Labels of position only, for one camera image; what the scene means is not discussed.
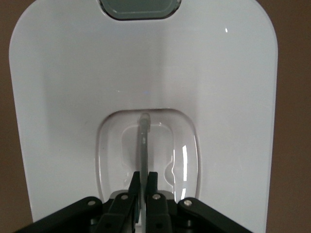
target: white plastic panel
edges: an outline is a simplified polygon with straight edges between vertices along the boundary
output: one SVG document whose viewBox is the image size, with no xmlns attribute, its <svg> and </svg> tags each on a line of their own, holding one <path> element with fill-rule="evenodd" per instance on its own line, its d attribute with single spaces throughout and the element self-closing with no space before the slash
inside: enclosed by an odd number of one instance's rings
<svg viewBox="0 0 311 233">
<path fill-rule="evenodd" d="M 10 44 L 34 220 L 101 196 L 97 144 L 110 114 L 176 109 L 196 129 L 198 198 L 265 232 L 276 65 L 254 0 L 183 0 L 147 21 L 111 19 L 96 0 L 37 0 Z"/>
</svg>

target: white plastic surface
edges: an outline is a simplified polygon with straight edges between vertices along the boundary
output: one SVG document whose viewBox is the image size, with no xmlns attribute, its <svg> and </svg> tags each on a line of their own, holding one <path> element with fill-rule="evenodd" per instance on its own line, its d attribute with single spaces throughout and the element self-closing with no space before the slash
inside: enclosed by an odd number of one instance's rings
<svg viewBox="0 0 311 233">
<path fill-rule="evenodd" d="M 148 168 L 158 173 L 158 189 L 170 191 L 176 201 L 195 197 L 198 180 L 198 152 L 192 122 L 172 109 L 120 111 L 103 123 L 99 136 L 101 198 L 128 189 L 134 171 L 140 170 L 138 119 L 151 118 L 148 133 Z"/>
<path fill-rule="evenodd" d="M 182 0 L 169 18 L 116 21 L 96 0 L 37 0 L 10 44 L 34 220 L 101 194 L 103 121 L 175 109 L 197 135 L 198 198 L 265 232 L 277 43 L 254 0 Z"/>
</svg>

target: bolt head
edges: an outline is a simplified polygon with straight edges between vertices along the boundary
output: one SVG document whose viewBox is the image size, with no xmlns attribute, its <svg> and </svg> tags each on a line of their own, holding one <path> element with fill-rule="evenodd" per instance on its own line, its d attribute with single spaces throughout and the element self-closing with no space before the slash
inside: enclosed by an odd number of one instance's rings
<svg viewBox="0 0 311 233">
<path fill-rule="evenodd" d="M 185 206 L 192 206 L 192 201 L 191 200 L 184 200 L 184 205 Z"/>
<path fill-rule="evenodd" d="M 87 205 L 92 206 L 92 205 L 95 205 L 95 203 L 96 203 L 96 201 L 90 200 L 90 201 L 87 203 Z"/>
<path fill-rule="evenodd" d="M 159 194 L 154 194 L 154 195 L 152 196 L 152 198 L 155 199 L 155 200 L 158 200 L 158 199 L 161 198 L 161 196 L 160 196 Z"/>
<path fill-rule="evenodd" d="M 128 199 L 128 195 L 122 195 L 122 196 L 121 196 L 121 199 L 122 199 L 122 200 Z"/>
</svg>

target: brown wall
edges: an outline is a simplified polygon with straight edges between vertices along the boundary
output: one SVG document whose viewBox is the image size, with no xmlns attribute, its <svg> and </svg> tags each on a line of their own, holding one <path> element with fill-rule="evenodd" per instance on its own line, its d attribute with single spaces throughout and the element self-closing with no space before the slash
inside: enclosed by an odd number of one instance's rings
<svg viewBox="0 0 311 233">
<path fill-rule="evenodd" d="M 0 232 L 31 219 L 8 62 L 9 40 L 33 0 L 0 0 Z M 278 39 L 268 233 L 311 232 L 311 1 L 258 0 Z"/>
</svg>

